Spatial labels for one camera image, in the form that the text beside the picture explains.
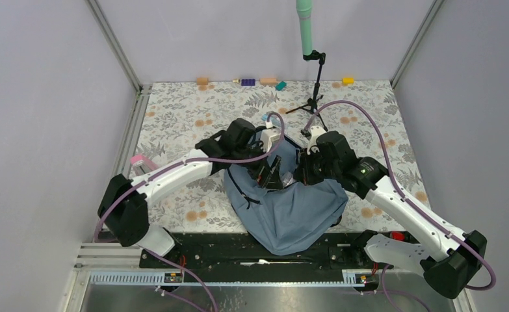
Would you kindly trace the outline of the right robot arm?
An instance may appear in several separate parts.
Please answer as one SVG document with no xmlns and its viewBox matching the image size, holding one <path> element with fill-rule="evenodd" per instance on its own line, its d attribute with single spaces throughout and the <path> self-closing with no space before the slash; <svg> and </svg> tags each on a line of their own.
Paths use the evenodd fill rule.
<svg viewBox="0 0 509 312">
<path fill-rule="evenodd" d="M 295 179 L 315 185 L 331 179 L 387 213 L 415 240 L 409 243 L 365 231 L 351 251 L 355 265 L 386 263 L 413 272 L 438 294 L 455 299 L 483 265 L 488 240 L 447 222 L 406 193 L 389 170 L 372 157 L 358 157 L 346 138 L 319 126 L 301 133 L 308 145 L 298 154 Z"/>
</svg>

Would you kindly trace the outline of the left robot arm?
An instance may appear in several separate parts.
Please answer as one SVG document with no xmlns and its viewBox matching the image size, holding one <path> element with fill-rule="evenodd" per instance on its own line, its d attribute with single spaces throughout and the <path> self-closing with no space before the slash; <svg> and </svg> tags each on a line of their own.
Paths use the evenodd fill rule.
<svg viewBox="0 0 509 312">
<path fill-rule="evenodd" d="M 176 161 L 132 179 L 123 174 L 114 176 L 98 209 L 95 238 L 102 227 L 107 227 L 121 246 L 138 246 L 155 255 L 164 267 L 176 265 L 180 250 L 167 230 L 150 224 L 149 209 L 185 185 L 233 164 L 246 168 L 255 182 L 281 188 L 280 158 L 275 157 L 272 163 L 268 158 L 284 136 L 284 128 L 275 127 L 271 120 L 255 127 L 237 118 L 227 129 L 199 141 Z"/>
</svg>

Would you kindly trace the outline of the blue grey backpack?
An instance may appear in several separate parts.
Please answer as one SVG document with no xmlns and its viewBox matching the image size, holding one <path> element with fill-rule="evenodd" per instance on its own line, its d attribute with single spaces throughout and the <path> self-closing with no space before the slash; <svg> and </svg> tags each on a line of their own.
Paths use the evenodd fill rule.
<svg viewBox="0 0 509 312">
<path fill-rule="evenodd" d="M 293 181 L 282 190 L 261 188 L 247 169 L 231 165 L 223 177 L 228 200 L 247 230 L 274 255 L 308 249 L 339 220 L 348 203 L 341 185 Z"/>
</svg>

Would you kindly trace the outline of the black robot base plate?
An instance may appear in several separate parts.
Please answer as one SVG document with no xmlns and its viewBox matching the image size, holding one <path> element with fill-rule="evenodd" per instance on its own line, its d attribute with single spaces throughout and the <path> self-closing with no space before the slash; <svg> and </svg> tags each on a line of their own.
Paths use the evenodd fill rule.
<svg viewBox="0 0 509 312">
<path fill-rule="evenodd" d="M 325 233 L 307 250 L 278 256 L 246 233 L 174 233 L 166 255 L 204 282 L 325 283 L 341 280 L 342 270 L 372 274 L 383 269 L 357 245 L 361 234 Z"/>
</svg>

